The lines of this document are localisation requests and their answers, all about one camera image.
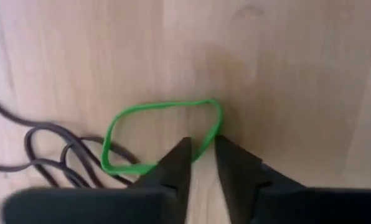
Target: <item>wire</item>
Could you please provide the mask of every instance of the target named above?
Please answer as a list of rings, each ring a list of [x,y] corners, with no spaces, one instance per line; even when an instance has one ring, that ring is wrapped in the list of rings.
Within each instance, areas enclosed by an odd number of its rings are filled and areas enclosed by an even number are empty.
[[[34,166],[36,170],[48,181],[48,183],[53,187],[59,187],[58,182],[51,176],[49,172],[44,168],[44,166],[51,166],[58,170],[61,170],[68,181],[74,187],[91,187],[90,184],[78,173],[67,166],[66,155],[71,149],[75,155],[78,157],[82,166],[85,168],[87,175],[92,180],[95,187],[103,188],[104,185],[96,176],[90,160],[95,163],[99,168],[102,169],[100,161],[93,155],[91,150],[83,143],[83,141],[92,141],[103,144],[104,139],[99,136],[84,136],[77,137],[69,131],[68,129],[61,127],[54,123],[40,122],[40,121],[29,121],[27,119],[20,118],[10,112],[5,110],[0,106],[0,115],[4,118],[23,126],[31,127],[24,137],[24,147],[26,154],[30,160],[29,163],[18,165],[18,166],[3,166],[0,165],[0,172],[18,172],[22,171],[30,166]],[[53,161],[50,159],[37,158],[34,153],[34,148],[32,146],[32,137],[34,133],[40,130],[50,131],[54,134],[60,136],[67,145],[63,148],[60,156],[60,161]],[[131,152],[127,151],[125,148],[121,147],[116,143],[112,143],[108,150],[111,150],[115,154],[123,157],[130,164],[138,164],[139,160]],[[120,176],[120,175],[110,175],[112,178],[122,182],[125,185],[131,185],[132,181]]]
[[[117,114],[108,127],[108,130],[106,132],[106,136],[103,143],[103,153],[101,154],[101,164],[103,170],[107,174],[145,174],[148,171],[150,171],[153,167],[155,167],[155,164],[133,164],[130,166],[113,166],[109,159],[108,159],[108,152],[111,147],[111,134],[112,130],[116,124],[116,122],[119,121],[120,118],[123,116],[134,113],[137,111],[142,110],[156,110],[156,109],[164,109],[172,106],[198,106],[202,104],[210,103],[213,104],[217,110],[217,121],[216,123],[211,127],[211,129],[208,131],[207,135],[205,136],[204,140],[202,141],[202,144],[198,148],[197,152],[192,157],[192,162],[195,162],[199,157],[205,152],[205,150],[208,148],[209,144],[213,141],[217,133],[220,131],[220,127],[223,120],[223,110],[220,106],[220,103],[215,99],[208,99],[208,100],[201,100],[201,101],[183,101],[183,102],[163,102],[163,103],[150,103],[150,104],[144,104],[144,105],[135,105],[131,106],[129,108],[126,108],[119,114]]]

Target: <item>wood grain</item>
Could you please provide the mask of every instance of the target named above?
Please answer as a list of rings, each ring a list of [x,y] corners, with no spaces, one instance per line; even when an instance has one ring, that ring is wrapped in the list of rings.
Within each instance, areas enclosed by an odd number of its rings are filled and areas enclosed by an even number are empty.
[[[371,187],[371,0],[0,0],[0,102],[15,113],[104,135],[127,106],[210,97],[224,133],[282,173]],[[183,136],[199,142],[213,113],[142,112],[115,139],[155,161]],[[26,161],[26,130],[0,118],[1,163]],[[57,158],[63,142],[35,145]],[[45,184],[32,168],[0,173],[0,202]],[[212,149],[193,168],[188,220],[228,223]]]

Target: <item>wooden surface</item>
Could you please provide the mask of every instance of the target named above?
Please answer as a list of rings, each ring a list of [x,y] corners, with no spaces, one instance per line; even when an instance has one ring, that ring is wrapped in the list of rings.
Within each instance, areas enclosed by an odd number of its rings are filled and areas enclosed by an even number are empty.
[[[211,97],[224,133],[280,172],[371,187],[371,0],[0,0],[0,102],[17,114],[104,135],[127,106]],[[200,140],[213,113],[131,115],[115,140],[155,161],[183,136]],[[0,163],[27,160],[26,131],[0,117]],[[49,133],[35,144],[54,159],[63,146]],[[45,184],[33,168],[0,173],[0,202]],[[228,223],[211,149],[194,166],[188,216]]]

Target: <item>black object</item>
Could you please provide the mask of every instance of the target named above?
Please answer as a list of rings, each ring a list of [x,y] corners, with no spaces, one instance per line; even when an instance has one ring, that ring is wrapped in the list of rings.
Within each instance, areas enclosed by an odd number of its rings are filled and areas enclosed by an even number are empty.
[[[66,156],[69,149],[75,153],[75,155],[79,158],[80,162],[84,166],[88,176],[92,180],[93,184],[96,187],[103,188],[103,184],[97,178],[92,165],[90,164],[89,159],[94,162],[98,167],[101,168],[100,161],[93,155],[91,150],[83,143],[83,141],[93,141],[100,144],[103,144],[104,139],[99,136],[84,136],[84,137],[77,137],[74,133],[69,131],[68,129],[61,127],[57,124],[50,123],[50,122],[40,122],[40,121],[29,121],[27,119],[20,118],[8,110],[5,110],[2,106],[0,106],[0,115],[5,117],[6,119],[23,126],[31,127],[31,129],[26,133],[24,137],[24,147],[26,154],[30,160],[29,163],[18,165],[18,166],[2,166],[0,165],[0,172],[18,172],[24,170],[30,166],[34,166],[37,171],[48,181],[48,183],[53,187],[59,187],[57,181],[43,168],[43,166],[52,166],[56,169],[61,170],[68,181],[74,187],[90,187],[88,182],[80,176],[77,172],[72,170],[67,166]],[[45,130],[50,131],[58,136],[60,136],[67,145],[64,147],[61,153],[60,161],[53,161],[50,159],[38,159],[35,155],[34,148],[32,146],[32,137],[37,131]],[[119,146],[116,143],[111,144],[111,151],[115,154],[123,157],[125,160],[130,162],[131,164],[139,163],[139,160],[136,156],[134,156],[131,152],[127,151],[125,148]],[[112,178],[122,182],[125,185],[131,185],[132,182],[120,175],[111,175]]]
[[[371,223],[371,190],[305,187],[223,136],[217,168],[232,224]],[[2,208],[6,224],[185,223],[190,139],[125,190],[30,189]]]

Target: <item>rubber band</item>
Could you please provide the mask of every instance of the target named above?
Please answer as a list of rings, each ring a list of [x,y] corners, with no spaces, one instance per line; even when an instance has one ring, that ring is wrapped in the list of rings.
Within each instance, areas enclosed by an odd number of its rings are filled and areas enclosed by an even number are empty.
[[[220,131],[220,127],[223,120],[223,110],[220,106],[220,103],[215,99],[208,99],[208,100],[201,100],[201,101],[181,101],[181,102],[163,102],[163,103],[149,103],[143,105],[135,105],[129,108],[126,108],[119,114],[117,114],[108,127],[106,132],[106,136],[104,138],[103,143],[103,152],[101,154],[101,166],[103,170],[108,174],[145,174],[150,171],[155,164],[134,164],[134,165],[120,165],[120,166],[113,166],[109,159],[108,159],[108,152],[110,151],[111,147],[111,135],[112,130],[115,124],[121,119],[123,116],[127,114],[131,114],[137,111],[142,110],[156,110],[156,109],[164,109],[173,106],[197,106],[202,104],[213,104],[217,110],[217,121],[216,123],[209,129],[208,133],[206,134],[202,144],[196,151],[196,153],[192,157],[192,162],[195,162],[199,157],[205,152],[208,148],[209,144],[214,140],[215,136]]]

